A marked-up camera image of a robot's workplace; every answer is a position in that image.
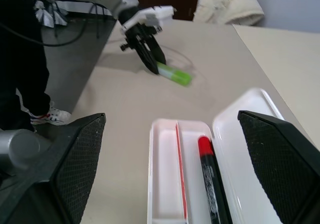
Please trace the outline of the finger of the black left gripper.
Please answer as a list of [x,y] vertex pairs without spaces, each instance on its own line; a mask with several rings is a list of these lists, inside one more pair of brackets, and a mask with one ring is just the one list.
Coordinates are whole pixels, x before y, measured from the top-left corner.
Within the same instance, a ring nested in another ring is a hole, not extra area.
[[147,67],[149,71],[153,74],[158,75],[158,64],[153,54],[153,50],[155,49],[155,45],[151,40],[145,41],[138,41],[135,46],[135,50],[140,57],[143,64]]
[[155,39],[155,37],[153,35],[151,35],[149,38],[149,48],[150,48],[150,51],[151,51],[154,59],[157,62],[162,63],[164,65],[167,64],[165,54],[163,53],[160,45],[158,44],[157,40]]

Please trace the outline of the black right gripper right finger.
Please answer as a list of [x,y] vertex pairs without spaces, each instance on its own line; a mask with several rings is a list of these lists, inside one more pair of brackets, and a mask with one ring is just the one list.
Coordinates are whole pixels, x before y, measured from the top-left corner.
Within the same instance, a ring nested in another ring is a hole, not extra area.
[[283,224],[320,222],[320,152],[290,122],[240,110],[255,175]]

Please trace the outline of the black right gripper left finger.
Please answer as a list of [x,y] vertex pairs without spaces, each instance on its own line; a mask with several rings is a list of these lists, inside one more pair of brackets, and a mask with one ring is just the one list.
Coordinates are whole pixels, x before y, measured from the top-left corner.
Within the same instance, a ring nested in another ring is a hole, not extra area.
[[96,177],[104,113],[65,125],[54,141],[25,129],[0,133],[0,221],[78,224]]

